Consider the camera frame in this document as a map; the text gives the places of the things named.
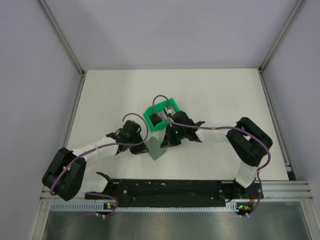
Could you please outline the sage green leather card holder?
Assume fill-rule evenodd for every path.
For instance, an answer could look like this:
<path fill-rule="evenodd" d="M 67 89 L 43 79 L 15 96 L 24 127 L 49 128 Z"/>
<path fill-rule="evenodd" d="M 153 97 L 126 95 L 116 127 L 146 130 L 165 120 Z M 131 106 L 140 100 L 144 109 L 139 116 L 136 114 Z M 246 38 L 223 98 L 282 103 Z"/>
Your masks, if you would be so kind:
<path fill-rule="evenodd" d="M 166 152 L 165 148 L 161 148 L 161 142 L 154 136 L 148 139 L 144 144 L 148 149 L 147 153 L 154 161 L 159 159 Z"/>

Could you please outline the green plastic card bin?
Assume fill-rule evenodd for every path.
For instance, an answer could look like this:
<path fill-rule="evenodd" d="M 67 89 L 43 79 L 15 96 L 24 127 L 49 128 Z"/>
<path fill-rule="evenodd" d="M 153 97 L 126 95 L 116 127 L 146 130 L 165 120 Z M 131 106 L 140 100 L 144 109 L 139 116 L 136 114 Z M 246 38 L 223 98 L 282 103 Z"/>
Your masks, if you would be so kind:
<path fill-rule="evenodd" d="M 169 102 L 170 104 L 168 104 L 167 100 L 164 100 L 160 103 L 156 103 L 154 106 L 155 106 L 155 110 L 159 115 L 161 115 L 162 118 L 172 121 L 172 116 L 176 112 L 179 112 L 180 109 L 173 98 L 170 98 Z M 160 131 L 162 129 L 165 129 L 166 126 L 169 125 L 168 122 L 164 121 L 161 117 L 159 117 L 155 113 L 152 106 L 150 106 L 144 112 L 143 117 L 151 132 Z"/>

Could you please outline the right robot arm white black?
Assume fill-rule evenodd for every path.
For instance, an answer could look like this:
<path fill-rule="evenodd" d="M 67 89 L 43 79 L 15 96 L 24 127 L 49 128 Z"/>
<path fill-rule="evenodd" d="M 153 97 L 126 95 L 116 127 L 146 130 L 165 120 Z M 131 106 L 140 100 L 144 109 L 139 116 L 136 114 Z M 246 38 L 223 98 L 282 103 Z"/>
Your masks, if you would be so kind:
<path fill-rule="evenodd" d="M 224 198 L 246 198 L 250 195 L 263 157 L 269 155 L 272 139 L 250 118 L 242 117 L 234 126 L 220 124 L 205 126 L 205 121 L 194 122 L 184 111 L 169 115 L 171 123 L 165 128 L 161 148 L 175 147 L 183 139 L 190 142 L 230 144 L 241 160 L 230 190 L 223 190 Z"/>

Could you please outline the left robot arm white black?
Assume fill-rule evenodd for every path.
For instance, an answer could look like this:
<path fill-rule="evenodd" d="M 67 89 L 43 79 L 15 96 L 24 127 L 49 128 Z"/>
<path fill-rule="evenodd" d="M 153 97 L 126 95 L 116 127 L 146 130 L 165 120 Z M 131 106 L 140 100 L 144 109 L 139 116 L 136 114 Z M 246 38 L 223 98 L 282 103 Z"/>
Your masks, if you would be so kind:
<path fill-rule="evenodd" d="M 64 201 L 87 192 L 109 198 L 114 187 L 109 183 L 109 177 L 98 171 L 98 165 L 126 150 L 133 155 L 145 153 L 147 147 L 141 130 L 138 123 L 127 120 L 116 132 L 94 143 L 72 150 L 59 149 L 42 177 L 42 184 L 50 189 L 52 195 L 58 195 Z"/>

